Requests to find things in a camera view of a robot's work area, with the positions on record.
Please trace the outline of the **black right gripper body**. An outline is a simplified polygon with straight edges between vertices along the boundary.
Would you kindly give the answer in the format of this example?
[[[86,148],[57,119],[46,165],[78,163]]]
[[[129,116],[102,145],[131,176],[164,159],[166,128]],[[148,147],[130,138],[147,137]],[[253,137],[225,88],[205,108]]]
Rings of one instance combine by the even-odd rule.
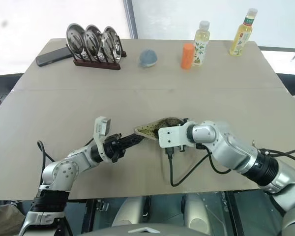
[[[178,148],[179,152],[185,152],[186,145],[180,145],[180,146],[177,146],[177,148]],[[165,152],[166,153],[174,153],[175,152],[174,147],[166,147]]]

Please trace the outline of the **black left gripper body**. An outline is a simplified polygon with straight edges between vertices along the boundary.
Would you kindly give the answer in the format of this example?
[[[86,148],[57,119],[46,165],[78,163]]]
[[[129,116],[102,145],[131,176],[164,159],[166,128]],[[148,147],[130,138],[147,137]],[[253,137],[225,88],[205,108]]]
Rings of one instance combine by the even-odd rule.
[[[104,141],[105,154],[112,163],[116,163],[125,155],[125,149],[122,148],[120,139],[121,134],[114,134],[107,137]]]

